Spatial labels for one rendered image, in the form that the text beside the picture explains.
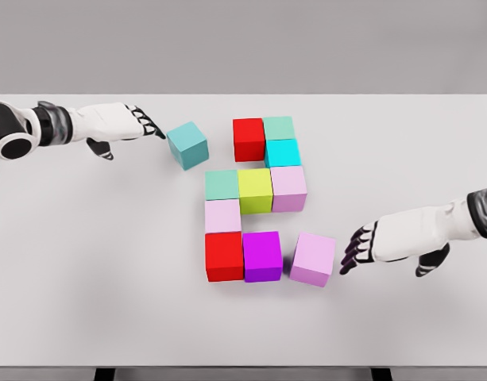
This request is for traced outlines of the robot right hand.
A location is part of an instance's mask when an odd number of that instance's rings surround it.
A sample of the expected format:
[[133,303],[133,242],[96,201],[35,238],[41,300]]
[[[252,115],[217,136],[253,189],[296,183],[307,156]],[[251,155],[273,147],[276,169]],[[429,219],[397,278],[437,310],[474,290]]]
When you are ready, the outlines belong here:
[[454,231],[453,210],[446,206],[385,215],[354,232],[341,260],[340,274],[346,275],[361,264],[416,257],[415,275],[423,277],[447,258]]

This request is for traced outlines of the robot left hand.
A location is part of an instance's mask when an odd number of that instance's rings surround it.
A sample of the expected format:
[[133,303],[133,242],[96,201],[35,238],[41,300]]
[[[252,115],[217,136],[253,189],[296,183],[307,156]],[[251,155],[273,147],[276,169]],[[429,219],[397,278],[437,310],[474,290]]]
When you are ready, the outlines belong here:
[[156,136],[166,139],[153,119],[135,105],[108,103],[89,107],[87,145],[98,157],[113,160],[110,142]]

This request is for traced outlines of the teal block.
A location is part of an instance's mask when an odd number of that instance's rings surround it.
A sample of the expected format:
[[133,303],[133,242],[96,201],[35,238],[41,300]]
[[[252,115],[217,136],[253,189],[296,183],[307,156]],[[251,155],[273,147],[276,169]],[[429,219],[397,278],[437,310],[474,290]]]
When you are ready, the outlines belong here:
[[207,138],[193,121],[168,131],[166,137],[173,157],[184,171],[210,157]]

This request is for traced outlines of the lilac pink block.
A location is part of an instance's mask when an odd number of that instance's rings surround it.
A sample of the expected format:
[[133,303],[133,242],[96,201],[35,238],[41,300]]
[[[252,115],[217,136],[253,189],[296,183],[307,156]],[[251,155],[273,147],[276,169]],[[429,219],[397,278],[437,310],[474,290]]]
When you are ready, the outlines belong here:
[[307,198],[307,185],[302,166],[271,167],[273,190],[272,212],[300,212]]
[[333,270],[336,240],[301,232],[296,242],[289,278],[316,287],[325,287]]

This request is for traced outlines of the mint green block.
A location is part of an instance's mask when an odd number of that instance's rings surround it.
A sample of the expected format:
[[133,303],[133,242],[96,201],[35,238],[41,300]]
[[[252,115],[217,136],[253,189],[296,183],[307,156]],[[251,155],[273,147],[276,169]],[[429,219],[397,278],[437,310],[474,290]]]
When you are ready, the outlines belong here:
[[291,116],[263,117],[266,140],[291,140],[296,138]]
[[204,184],[207,201],[239,198],[236,170],[206,171]]

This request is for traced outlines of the red block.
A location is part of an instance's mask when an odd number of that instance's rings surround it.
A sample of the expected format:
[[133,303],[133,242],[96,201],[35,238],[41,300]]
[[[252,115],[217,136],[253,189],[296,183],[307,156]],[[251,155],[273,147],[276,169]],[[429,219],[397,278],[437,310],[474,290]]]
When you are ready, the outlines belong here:
[[233,120],[234,158],[236,162],[262,161],[265,156],[265,131],[261,118]]
[[244,279],[241,232],[205,235],[205,270],[212,283]]

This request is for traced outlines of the purple block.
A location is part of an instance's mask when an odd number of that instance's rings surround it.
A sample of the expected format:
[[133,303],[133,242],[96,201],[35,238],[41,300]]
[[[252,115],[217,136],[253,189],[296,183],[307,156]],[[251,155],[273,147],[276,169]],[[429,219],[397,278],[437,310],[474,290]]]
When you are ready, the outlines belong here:
[[243,233],[242,246],[246,283],[280,280],[283,258],[278,231]]

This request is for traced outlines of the cyan block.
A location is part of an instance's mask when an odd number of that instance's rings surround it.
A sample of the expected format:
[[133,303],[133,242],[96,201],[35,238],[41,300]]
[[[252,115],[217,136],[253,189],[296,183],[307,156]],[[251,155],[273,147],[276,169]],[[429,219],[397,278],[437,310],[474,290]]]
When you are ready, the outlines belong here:
[[266,141],[266,167],[289,167],[300,166],[301,164],[300,151],[296,139]]

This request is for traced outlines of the pale pink block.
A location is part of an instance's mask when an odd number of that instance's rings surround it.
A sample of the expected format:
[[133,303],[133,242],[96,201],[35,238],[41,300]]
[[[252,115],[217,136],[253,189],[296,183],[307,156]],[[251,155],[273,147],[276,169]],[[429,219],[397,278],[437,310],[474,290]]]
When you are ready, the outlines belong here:
[[242,231],[238,199],[205,201],[205,233],[232,233]]

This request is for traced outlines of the yellow-green block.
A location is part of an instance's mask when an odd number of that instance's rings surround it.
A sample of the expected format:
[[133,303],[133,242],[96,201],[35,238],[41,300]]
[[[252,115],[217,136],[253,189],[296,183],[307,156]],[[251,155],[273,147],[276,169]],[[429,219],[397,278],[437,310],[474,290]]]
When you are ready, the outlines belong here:
[[272,211],[273,190],[268,168],[237,170],[241,214],[266,214]]

